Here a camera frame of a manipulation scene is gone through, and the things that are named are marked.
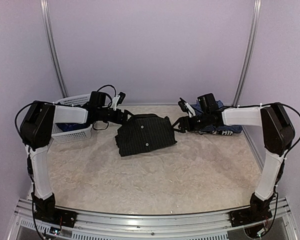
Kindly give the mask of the black pinstripe long sleeve shirt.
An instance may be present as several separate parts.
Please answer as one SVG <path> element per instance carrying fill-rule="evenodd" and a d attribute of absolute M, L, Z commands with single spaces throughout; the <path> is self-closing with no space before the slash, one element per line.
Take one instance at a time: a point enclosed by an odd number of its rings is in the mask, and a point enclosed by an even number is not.
<path fill-rule="evenodd" d="M 168 116 L 136 114 L 117 130 L 115 142 L 121 157 L 149 153 L 177 143 Z"/>

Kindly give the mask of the black white printed shirt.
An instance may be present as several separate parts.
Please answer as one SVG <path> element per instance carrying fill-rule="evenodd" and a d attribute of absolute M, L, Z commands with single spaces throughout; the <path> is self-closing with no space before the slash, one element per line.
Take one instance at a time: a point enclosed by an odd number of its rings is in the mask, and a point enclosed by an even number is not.
<path fill-rule="evenodd" d="M 211 134 L 220 136 L 232 136 L 234 133 L 231 130 L 214 130 L 211 132 Z"/>

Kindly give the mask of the blue checked shirt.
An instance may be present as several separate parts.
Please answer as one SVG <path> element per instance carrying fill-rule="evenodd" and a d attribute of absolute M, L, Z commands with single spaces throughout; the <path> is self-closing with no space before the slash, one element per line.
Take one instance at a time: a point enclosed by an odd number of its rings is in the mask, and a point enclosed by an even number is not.
<path fill-rule="evenodd" d="M 219 108 L 224 107 L 224 104 L 222 103 L 222 101 L 217 100 L 216 101 L 217 105 Z M 196 115 L 200 114 L 201 111 L 201 107 L 199 104 L 199 101 L 197 100 L 195 104 L 191 104 L 191 106 L 195 109 L 195 113 Z M 223 130 L 230 130 L 233 131 L 233 134 L 240 134 L 243 131 L 243 127 L 241 125 L 220 125 L 220 126 L 214 126 L 214 125 L 208 125 L 206 127 L 204 127 L 203 129 L 197 130 L 196 132 L 200 135 L 204 135 L 204 134 L 210 134 L 212 131 L 223 131 Z"/>

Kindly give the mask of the white plastic laundry basket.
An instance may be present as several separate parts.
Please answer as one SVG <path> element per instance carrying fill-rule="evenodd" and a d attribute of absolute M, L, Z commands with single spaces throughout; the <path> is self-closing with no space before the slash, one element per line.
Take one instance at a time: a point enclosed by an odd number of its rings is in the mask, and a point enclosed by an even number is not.
<path fill-rule="evenodd" d="M 90 93 L 66 97 L 57 100 L 57 103 L 69 106 L 83 106 L 90 100 Z M 92 125 L 72 131 L 62 131 L 56 124 L 53 125 L 51 138 L 59 144 L 83 141 L 91 138 Z"/>

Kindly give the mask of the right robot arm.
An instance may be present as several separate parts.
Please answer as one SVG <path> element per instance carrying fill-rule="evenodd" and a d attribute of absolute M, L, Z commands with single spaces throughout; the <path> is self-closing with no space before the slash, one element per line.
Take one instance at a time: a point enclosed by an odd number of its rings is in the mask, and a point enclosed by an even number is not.
<path fill-rule="evenodd" d="M 200 110 L 184 99 L 178 102 L 186 116 L 172 125 L 179 133 L 196 132 L 207 126 L 257 126 L 262 129 L 265 150 L 260 182 L 250 198 L 246 218 L 256 222 L 269 209 L 278 182 L 283 175 L 288 153 L 298 143 L 295 128 L 286 112 L 288 105 L 281 102 L 246 106 L 218 106 L 212 93 L 197 98 Z"/>

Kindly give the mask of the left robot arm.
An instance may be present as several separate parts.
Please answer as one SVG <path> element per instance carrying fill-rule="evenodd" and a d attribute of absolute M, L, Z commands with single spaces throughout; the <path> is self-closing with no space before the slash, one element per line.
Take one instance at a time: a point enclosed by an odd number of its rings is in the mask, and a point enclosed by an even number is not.
<path fill-rule="evenodd" d="M 60 218 L 48 173 L 51 140 L 67 143 L 87 139 L 96 122 L 123 124 L 127 118 L 118 106 L 125 97 L 123 92 L 110 96 L 99 88 L 57 102 L 35 100 L 24 106 L 27 113 L 15 127 L 27 152 L 27 172 L 33 187 L 31 198 L 36 211 L 47 221 L 53 223 Z"/>

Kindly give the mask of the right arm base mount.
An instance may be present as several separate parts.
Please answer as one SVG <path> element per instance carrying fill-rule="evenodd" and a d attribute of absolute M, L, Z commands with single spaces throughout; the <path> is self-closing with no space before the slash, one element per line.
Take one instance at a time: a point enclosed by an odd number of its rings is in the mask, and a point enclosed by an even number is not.
<path fill-rule="evenodd" d="M 264 221 L 266 218 L 272 218 L 270 203 L 274 196 L 275 194 L 273 193 L 270 198 L 261 200 L 253 193 L 250 198 L 249 207 L 229 212 L 231 226 L 239 227 Z"/>

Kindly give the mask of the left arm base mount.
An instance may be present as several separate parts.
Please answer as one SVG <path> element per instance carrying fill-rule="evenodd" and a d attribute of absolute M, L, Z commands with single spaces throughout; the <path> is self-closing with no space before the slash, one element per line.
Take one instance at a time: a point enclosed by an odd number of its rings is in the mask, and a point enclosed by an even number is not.
<path fill-rule="evenodd" d="M 74 227 L 78 213 L 73 210 L 57 208 L 54 194 L 47 199 L 39 198 L 33 193 L 31 196 L 33 197 L 34 218 L 36 220 L 59 225 L 61 227 Z"/>

